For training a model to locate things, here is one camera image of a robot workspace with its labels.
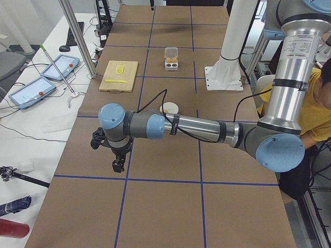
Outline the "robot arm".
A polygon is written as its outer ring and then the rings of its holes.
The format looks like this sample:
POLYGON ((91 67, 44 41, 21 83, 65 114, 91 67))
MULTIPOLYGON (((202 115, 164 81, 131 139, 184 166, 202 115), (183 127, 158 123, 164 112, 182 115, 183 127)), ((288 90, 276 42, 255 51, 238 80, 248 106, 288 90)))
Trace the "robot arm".
POLYGON ((302 160, 305 149, 297 122, 315 53, 330 29, 330 1, 268 1, 266 31, 282 31, 284 42, 267 113, 256 123, 226 123, 166 114, 158 111, 125 111, 119 104, 103 106, 100 128, 91 146, 109 147, 116 158, 113 170, 124 170, 126 155, 135 137, 161 139, 165 133, 185 134, 208 143, 226 143, 247 152, 274 172, 287 172, 302 160))

